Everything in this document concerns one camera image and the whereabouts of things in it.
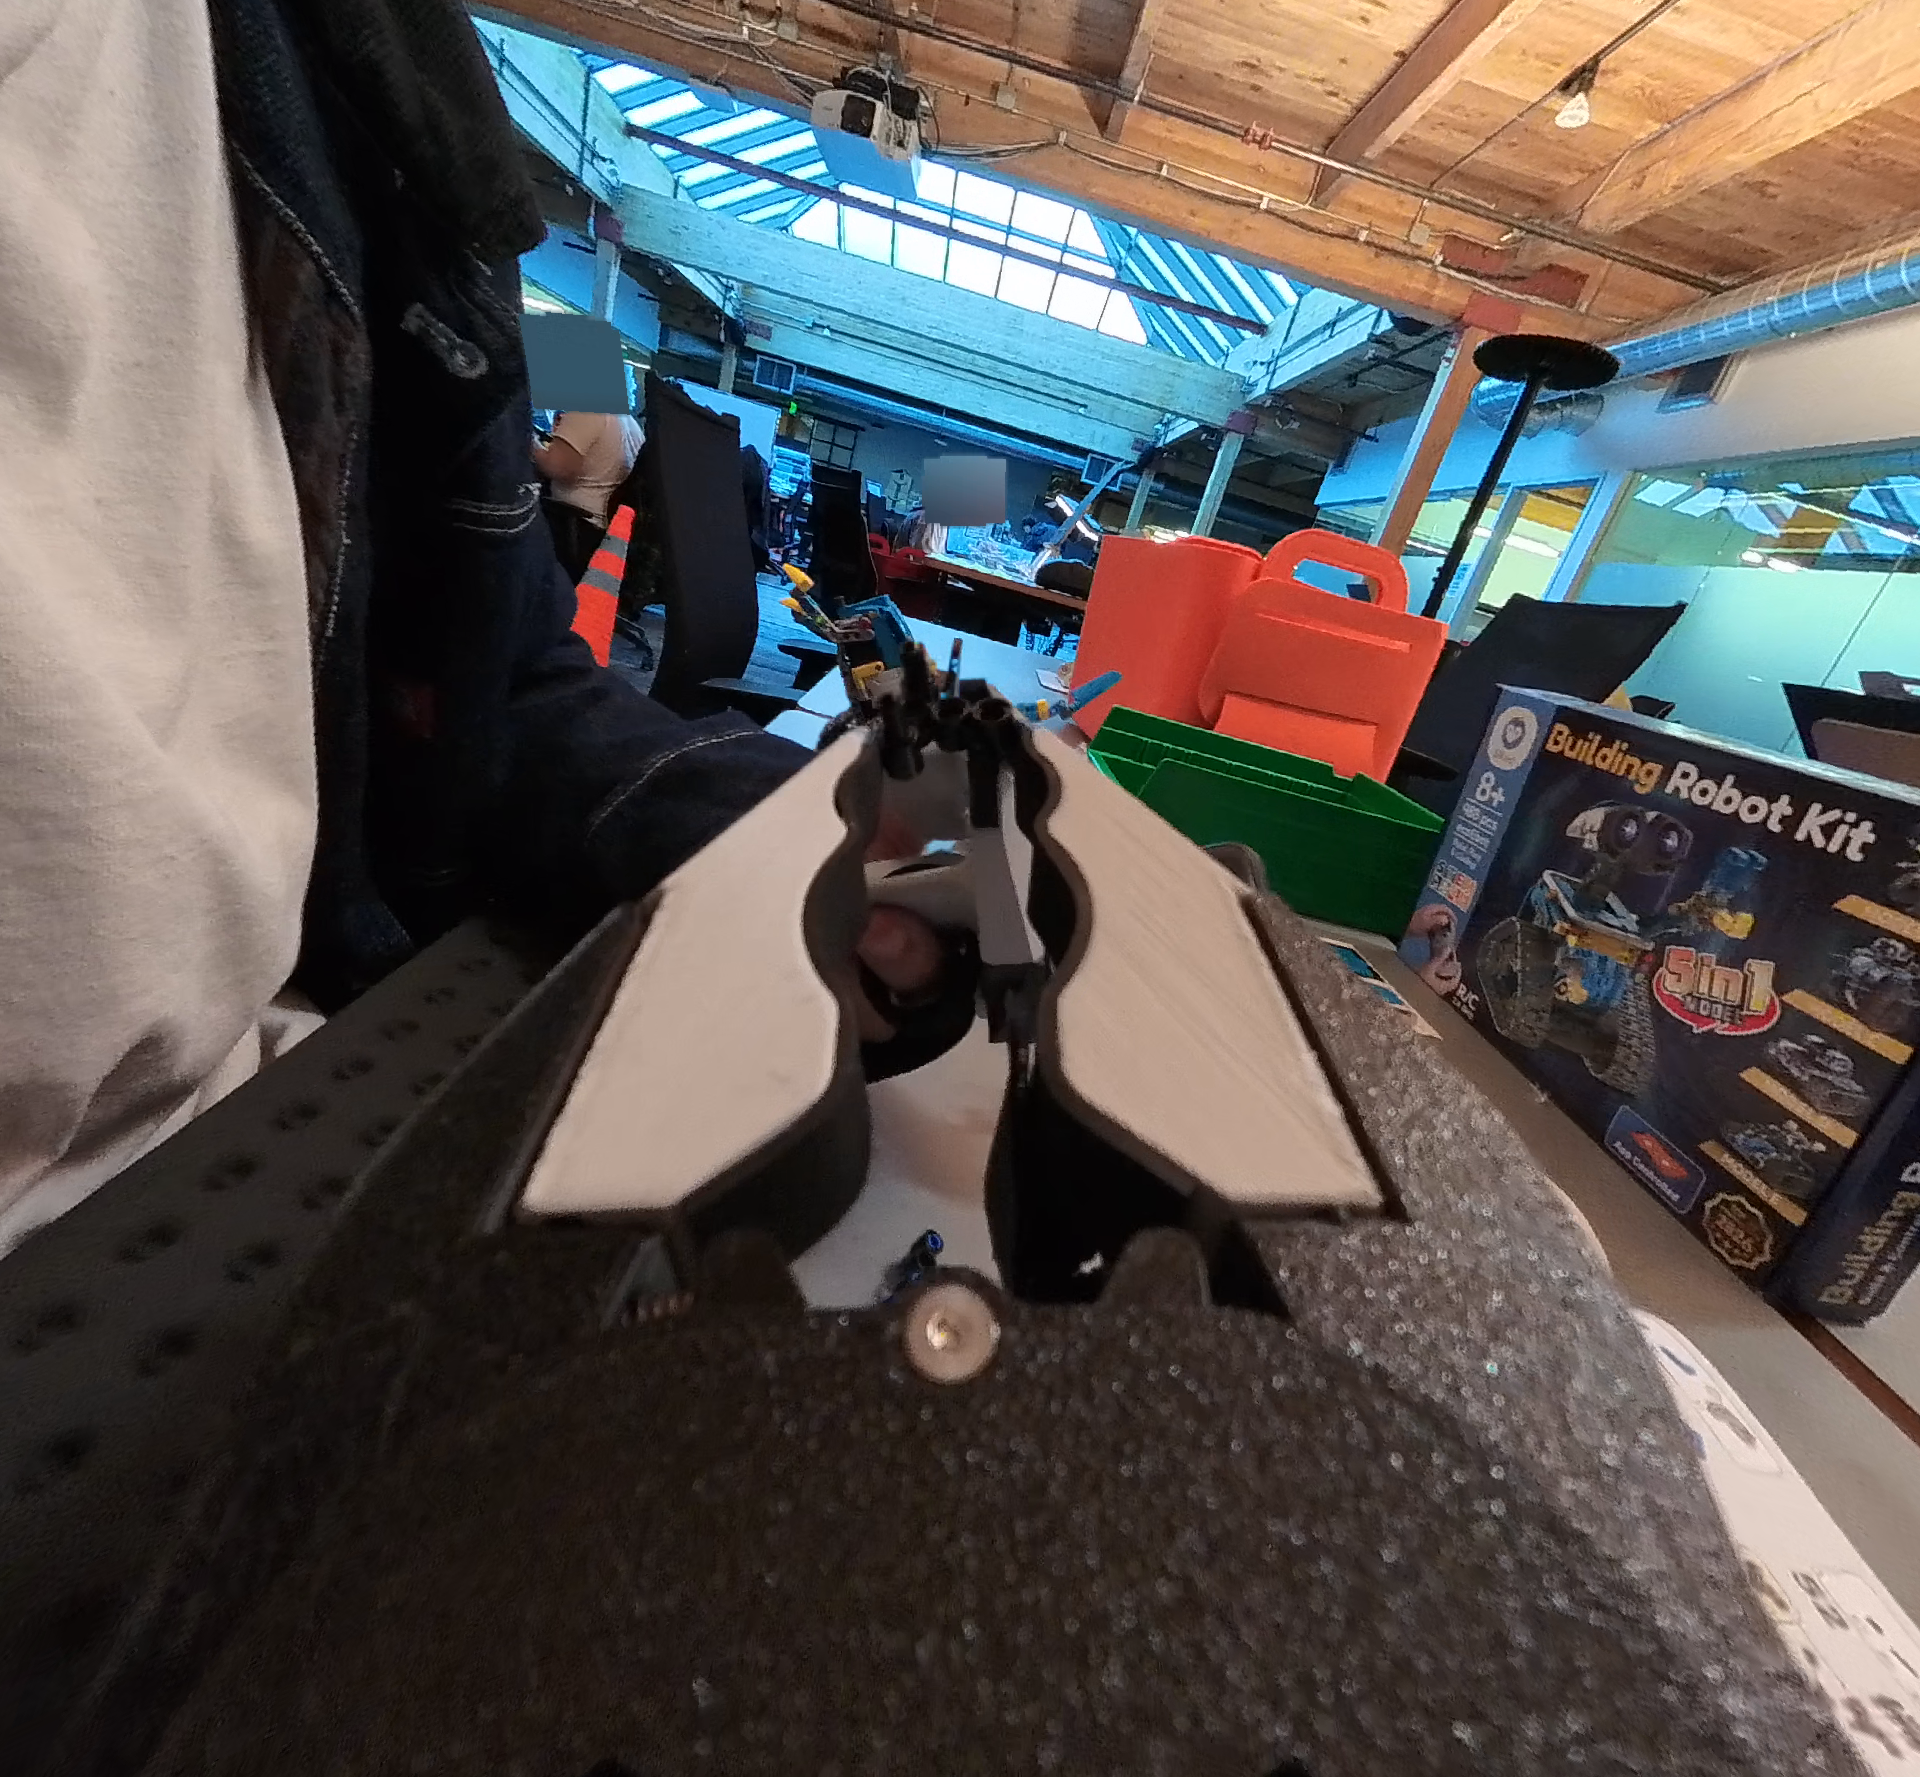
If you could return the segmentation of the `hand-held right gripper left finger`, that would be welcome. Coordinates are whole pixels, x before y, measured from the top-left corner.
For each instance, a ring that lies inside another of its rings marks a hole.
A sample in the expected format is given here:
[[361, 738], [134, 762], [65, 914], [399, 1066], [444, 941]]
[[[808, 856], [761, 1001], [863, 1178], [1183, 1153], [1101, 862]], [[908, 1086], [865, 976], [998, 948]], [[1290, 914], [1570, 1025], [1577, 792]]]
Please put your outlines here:
[[874, 744], [843, 733], [657, 889], [521, 1221], [806, 1251], [853, 1210], [873, 1158], [857, 944], [881, 802]]

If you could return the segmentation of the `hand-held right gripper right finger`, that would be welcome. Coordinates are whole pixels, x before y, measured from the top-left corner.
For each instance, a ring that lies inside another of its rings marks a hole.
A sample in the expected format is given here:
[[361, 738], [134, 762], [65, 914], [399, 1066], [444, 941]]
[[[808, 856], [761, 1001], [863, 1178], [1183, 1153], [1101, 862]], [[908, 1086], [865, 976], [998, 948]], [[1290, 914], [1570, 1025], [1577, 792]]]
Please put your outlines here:
[[1260, 880], [1061, 738], [1005, 738], [1000, 837], [1027, 966], [991, 1021], [1009, 1078], [987, 1160], [997, 1278], [1097, 1301], [1140, 1236], [1185, 1236], [1213, 1301], [1275, 1301], [1270, 1227], [1384, 1218], [1380, 1151], [1283, 960]]

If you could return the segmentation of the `grey black building block assembly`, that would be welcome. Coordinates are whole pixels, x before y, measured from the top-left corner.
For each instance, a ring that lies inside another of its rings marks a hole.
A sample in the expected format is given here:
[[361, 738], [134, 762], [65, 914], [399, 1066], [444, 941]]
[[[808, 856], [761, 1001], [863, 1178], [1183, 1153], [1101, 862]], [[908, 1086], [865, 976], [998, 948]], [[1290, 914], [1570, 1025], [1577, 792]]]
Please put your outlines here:
[[1052, 955], [1032, 918], [1039, 846], [1032, 821], [1045, 790], [1032, 727], [982, 680], [959, 675], [959, 699], [936, 706], [931, 729], [913, 729], [893, 704], [859, 722], [889, 771], [919, 774], [926, 755], [964, 755], [972, 767], [972, 824], [981, 846], [974, 920], [929, 920], [949, 944], [957, 979], [938, 1014], [910, 1021], [887, 1044], [860, 1044], [865, 1077], [876, 1084], [913, 1075], [963, 1044], [984, 1025], [1015, 1075], [1032, 1069], [1041, 1041]]

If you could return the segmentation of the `person's left forearm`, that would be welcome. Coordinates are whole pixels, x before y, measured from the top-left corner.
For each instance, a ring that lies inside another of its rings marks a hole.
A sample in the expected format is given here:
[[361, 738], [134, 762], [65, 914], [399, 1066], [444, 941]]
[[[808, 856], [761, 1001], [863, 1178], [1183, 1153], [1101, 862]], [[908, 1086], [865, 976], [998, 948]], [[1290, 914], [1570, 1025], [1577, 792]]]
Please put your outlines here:
[[689, 720], [594, 663], [565, 590], [323, 692], [321, 827], [295, 985], [333, 1010], [478, 911], [580, 936], [792, 779], [738, 712]]

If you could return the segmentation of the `grey desk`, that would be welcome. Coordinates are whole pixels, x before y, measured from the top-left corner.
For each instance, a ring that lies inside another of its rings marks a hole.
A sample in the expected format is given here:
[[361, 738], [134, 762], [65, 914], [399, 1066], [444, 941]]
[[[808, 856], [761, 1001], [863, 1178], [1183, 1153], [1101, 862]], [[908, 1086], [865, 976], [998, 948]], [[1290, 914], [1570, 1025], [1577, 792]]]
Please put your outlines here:
[[[1421, 1502], [1384, 1458], [1341, 1454], [1342, 1431], [1428, 1419], [1449, 1443], [1508, 1452], [1564, 1509], [1612, 1515], [1629, 1540], [1656, 1512], [1626, 1504], [1635, 1436], [1609, 1447], [1601, 1417], [1659, 1417], [1661, 1449], [1682, 1444], [1682, 1483], [1659, 1490], [1687, 1520], [1725, 1527], [1701, 1452], [1635, 1312], [1664, 1319], [1716, 1366], [1777, 1438], [1817, 1499], [1895, 1593], [1917, 1593], [1917, 1441], [1832, 1360], [1823, 1328], [1788, 1319], [1713, 1270], [1626, 1189], [1575, 1157], [1567, 1118], [1518, 1084], [1477, 1092], [1336, 969], [1283, 906], [1281, 958], [1307, 1001], [1384, 1169], [1384, 1218], [1276, 1225], [1254, 1267], [1275, 1301], [1213, 1301], [1185, 1236], [1140, 1236], [1097, 1301], [1015, 1301], [972, 1274], [910, 1301], [1005, 1325], [972, 1380], [940, 1385], [910, 1366], [929, 1352], [906, 1306], [848, 1334], [883, 1334], [876, 1399], [846, 1419], [851, 1483], [876, 1535], [955, 1569], [1120, 1579], [1164, 1572], [1177, 1549], [1262, 1546], [1266, 1519], [1313, 1525], [1302, 1557], [1333, 1557], [1333, 1525], [1405, 1509], [1436, 1555], [1470, 1512]], [[992, 1248], [989, 1158], [1007, 1084], [991, 1078], [984, 1030], [957, 1058], [878, 1088], [878, 1185], [805, 1259], [805, 1285], [839, 1303], [878, 1261], [924, 1191]]]

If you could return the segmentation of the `person's left hand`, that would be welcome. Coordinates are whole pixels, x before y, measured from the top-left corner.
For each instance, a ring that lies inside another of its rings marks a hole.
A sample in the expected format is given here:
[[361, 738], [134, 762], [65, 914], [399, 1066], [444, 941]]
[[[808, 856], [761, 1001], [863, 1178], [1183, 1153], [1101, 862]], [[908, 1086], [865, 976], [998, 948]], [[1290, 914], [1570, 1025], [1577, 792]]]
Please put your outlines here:
[[955, 985], [949, 943], [924, 917], [894, 904], [871, 904], [855, 948], [863, 1044], [887, 1044], [910, 1021], [943, 1013]]

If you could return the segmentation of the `small blue card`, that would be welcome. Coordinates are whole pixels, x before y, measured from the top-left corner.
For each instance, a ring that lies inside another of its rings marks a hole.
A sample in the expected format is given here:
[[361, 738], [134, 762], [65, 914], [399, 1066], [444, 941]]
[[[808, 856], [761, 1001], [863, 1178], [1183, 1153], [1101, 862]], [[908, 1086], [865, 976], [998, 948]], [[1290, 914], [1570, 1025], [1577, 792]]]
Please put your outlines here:
[[1418, 1017], [1405, 996], [1387, 980], [1387, 976], [1358, 946], [1333, 936], [1323, 936], [1321, 943], [1328, 948], [1336, 962], [1361, 983], [1364, 991], [1403, 1014]]

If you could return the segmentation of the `green plastic bin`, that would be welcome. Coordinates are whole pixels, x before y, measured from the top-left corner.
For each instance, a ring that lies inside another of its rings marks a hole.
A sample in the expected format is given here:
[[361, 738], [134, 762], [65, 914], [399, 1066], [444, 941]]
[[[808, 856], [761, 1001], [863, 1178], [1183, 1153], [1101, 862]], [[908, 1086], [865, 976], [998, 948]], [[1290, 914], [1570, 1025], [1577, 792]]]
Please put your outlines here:
[[1444, 829], [1425, 803], [1367, 774], [1138, 707], [1114, 707], [1089, 755], [1196, 846], [1256, 853], [1298, 913], [1405, 936]]

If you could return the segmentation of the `toy robot model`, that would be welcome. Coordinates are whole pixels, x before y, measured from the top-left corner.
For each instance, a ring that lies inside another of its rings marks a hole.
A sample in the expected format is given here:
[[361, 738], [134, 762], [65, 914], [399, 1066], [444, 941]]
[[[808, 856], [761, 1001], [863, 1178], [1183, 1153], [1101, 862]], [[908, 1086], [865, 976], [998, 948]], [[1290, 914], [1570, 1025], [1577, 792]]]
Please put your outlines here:
[[805, 568], [781, 563], [781, 578], [787, 583], [785, 608], [817, 642], [830, 648], [846, 694], [846, 717], [874, 722], [893, 704], [908, 727], [931, 729], [938, 704], [959, 699], [959, 642], [949, 663], [940, 666], [908, 629], [890, 597], [874, 597], [832, 614], [824, 601], [827, 592]]

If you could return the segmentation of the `wooden table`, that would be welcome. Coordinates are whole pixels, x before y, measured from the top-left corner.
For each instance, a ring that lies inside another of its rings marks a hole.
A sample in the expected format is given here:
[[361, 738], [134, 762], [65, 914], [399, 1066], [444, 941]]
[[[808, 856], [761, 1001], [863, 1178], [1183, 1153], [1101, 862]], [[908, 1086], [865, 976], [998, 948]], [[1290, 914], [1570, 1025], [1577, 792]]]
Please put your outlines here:
[[1089, 596], [919, 549], [874, 553], [878, 588], [908, 616], [963, 628], [1002, 616], [1083, 618]]

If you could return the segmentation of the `orange plastic case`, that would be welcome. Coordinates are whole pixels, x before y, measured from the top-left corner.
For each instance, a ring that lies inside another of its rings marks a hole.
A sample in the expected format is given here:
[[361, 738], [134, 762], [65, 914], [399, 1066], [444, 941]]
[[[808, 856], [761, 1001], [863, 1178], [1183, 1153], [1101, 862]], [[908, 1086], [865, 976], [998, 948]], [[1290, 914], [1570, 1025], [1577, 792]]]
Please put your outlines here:
[[1116, 707], [1201, 723], [1199, 690], [1237, 596], [1264, 555], [1206, 535], [1171, 542], [1108, 533], [1076, 639], [1076, 686], [1116, 672], [1118, 683], [1075, 713], [1095, 738]]

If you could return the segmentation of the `orange traffic cone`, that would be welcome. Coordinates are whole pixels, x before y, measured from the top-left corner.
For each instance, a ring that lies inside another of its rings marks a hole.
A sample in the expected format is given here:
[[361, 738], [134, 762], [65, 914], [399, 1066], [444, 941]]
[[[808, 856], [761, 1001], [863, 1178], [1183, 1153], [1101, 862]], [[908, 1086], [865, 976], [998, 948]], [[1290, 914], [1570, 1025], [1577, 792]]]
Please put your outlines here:
[[613, 662], [618, 599], [627, 575], [635, 516], [630, 503], [620, 503], [611, 513], [575, 590], [572, 634], [590, 650], [601, 667]]

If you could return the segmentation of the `robot kit box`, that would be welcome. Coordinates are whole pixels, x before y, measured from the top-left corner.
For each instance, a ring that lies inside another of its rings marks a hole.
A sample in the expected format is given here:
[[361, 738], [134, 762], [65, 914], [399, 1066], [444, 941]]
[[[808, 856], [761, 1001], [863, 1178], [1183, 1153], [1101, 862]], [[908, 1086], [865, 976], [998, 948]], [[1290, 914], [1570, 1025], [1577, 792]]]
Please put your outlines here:
[[1508, 686], [1401, 956], [1765, 1292], [1919, 1066], [1917, 842], [1915, 788]]

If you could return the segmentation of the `dark blue kit box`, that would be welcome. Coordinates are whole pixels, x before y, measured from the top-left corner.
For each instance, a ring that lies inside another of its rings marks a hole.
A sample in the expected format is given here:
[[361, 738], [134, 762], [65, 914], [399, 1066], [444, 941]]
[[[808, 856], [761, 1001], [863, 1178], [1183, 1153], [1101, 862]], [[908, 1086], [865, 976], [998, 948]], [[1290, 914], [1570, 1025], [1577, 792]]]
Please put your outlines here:
[[1829, 1189], [1762, 1299], [1783, 1314], [1823, 1325], [1879, 1320], [1919, 1267], [1919, 1066]]

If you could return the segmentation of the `black floor lamp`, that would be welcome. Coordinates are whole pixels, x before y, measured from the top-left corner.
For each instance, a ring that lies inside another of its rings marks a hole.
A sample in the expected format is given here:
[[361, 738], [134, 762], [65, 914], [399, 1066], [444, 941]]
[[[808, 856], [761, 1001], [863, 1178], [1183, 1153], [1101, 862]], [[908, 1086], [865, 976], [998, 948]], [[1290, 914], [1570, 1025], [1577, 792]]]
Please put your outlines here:
[[1499, 489], [1507, 463], [1523, 437], [1525, 421], [1540, 395], [1545, 392], [1586, 393], [1607, 388], [1621, 375], [1621, 360], [1610, 349], [1589, 339], [1546, 331], [1497, 334], [1478, 343], [1473, 360], [1482, 377], [1516, 384], [1518, 395], [1502, 420], [1499, 444], [1436, 568], [1421, 609], [1428, 618], [1444, 616], [1449, 594], [1474, 542], [1481, 518]]

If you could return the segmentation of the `white shirt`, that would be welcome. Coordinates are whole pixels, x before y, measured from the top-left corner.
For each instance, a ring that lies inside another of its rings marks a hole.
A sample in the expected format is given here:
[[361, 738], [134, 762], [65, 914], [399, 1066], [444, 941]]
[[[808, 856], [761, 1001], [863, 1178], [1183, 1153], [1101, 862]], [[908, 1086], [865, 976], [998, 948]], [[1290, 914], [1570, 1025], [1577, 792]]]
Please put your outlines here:
[[318, 831], [207, 0], [3, 0], [5, 1248], [262, 1061]]

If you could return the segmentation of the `dark denim jacket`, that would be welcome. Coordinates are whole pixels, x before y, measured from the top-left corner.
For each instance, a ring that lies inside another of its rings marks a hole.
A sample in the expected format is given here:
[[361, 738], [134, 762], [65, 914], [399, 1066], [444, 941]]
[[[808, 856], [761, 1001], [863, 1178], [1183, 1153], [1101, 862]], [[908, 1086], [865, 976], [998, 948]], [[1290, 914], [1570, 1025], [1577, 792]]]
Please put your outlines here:
[[338, 1007], [481, 901], [572, 658], [527, 456], [539, 213], [463, 0], [207, 0], [242, 279], [295, 469], [318, 757], [297, 987]]

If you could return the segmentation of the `ceiling projector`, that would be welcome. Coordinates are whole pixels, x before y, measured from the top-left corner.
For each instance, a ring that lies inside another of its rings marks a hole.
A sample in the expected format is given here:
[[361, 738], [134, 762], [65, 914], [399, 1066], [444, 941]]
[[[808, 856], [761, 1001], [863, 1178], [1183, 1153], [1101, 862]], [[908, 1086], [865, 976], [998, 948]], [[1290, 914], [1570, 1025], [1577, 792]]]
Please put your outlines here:
[[915, 163], [923, 157], [933, 121], [933, 99], [924, 83], [913, 82], [883, 64], [855, 64], [840, 70], [810, 98], [810, 126], [865, 146], [869, 159]]

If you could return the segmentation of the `white printed sheet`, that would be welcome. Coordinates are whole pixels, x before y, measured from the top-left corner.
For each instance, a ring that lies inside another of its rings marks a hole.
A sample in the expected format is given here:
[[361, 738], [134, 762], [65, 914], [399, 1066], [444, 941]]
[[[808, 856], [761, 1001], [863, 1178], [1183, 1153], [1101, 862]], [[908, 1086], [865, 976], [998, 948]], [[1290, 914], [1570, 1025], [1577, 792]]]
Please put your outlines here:
[[1635, 1320], [1692, 1432], [1721, 1516], [1788, 1652], [1871, 1773], [1919, 1771], [1919, 1630], [1800, 1471], [1692, 1340]]

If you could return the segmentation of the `silver ventilation duct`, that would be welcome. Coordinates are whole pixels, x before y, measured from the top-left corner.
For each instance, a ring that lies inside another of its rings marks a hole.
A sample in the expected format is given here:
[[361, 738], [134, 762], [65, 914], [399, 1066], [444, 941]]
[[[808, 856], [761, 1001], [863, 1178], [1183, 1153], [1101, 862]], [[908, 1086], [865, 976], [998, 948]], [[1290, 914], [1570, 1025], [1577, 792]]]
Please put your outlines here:
[[1609, 343], [1614, 380], [1682, 371], [1919, 304], [1919, 227], [1718, 292]]

